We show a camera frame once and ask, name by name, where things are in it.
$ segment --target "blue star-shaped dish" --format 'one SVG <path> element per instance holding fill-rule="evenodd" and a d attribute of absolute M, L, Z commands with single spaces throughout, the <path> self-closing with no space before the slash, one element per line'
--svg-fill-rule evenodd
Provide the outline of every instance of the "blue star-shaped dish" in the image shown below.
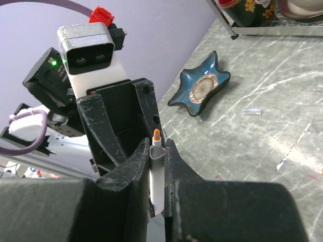
<path fill-rule="evenodd" d="M 180 87 L 168 101 L 168 106 L 185 105 L 188 113 L 199 115 L 207 102 L 230 80 L 229 72 L 219 72 L 218 55 L 213 51 L 201 65 L 185 69 L 180 74 Z"/>

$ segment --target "gray marble countertop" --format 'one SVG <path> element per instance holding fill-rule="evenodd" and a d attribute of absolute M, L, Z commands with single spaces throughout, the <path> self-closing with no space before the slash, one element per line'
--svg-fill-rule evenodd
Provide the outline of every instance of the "gray marble countertop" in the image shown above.
<path fill-rule="evenodd" d="M 213 50 L 230 82 L 193 118 L 185 108 L 167 106 L 177 78 L 158 107 L 168 137 L 205 179 L 283 184 L 310 240 L 323 241 L 323 39 L 231 40 L 216 20 L 184 68 L 198 66 Z M 246 107 L 263 114 L 242 115 Z"/>

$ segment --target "marker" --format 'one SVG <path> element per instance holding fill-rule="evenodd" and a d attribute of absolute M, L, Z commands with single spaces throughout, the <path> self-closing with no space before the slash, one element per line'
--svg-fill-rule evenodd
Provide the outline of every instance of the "marker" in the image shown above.
<path fill-rule="evenodd" d="M 164 210 L 165 202 L 165 172 L 164 172 L 165 149 L 162 147 L 160 131 L 154 130 L 152 145 L 149 148 L 150 158 L 150 200 L 154 206 L 155 216 Z"/>

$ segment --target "green mug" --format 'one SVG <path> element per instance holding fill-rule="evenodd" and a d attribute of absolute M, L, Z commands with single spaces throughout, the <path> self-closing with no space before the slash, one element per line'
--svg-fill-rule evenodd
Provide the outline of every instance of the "green mug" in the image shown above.
<path fill-rule="evenodd" d="M 239 27 L 265 26 L 275 15 L 273 0 L 219 0 L 219 5 Z"/>

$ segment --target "rack leg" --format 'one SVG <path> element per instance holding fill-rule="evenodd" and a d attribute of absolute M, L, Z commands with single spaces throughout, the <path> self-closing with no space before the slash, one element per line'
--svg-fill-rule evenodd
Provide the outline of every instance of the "rack leg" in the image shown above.
<path fill-rule="evenodd" d="M 224 26 L 226 31 L 231 35 L 231 39 L 234 40 L 234 39 L 238 38 L 239 35 L 236 34 L 231 29 L 229 21 L 227 20 L 226 16 L 224 16 L 224 14 L 222 13 L 221 9 L 216 4 L 216 2 L 214 0 L 207 0 L 207 2 L 210 5 L 210 7 L 213 9 L 213 12 L 216 14 L 217 18 L 219 19 L 221 24 Z"/>

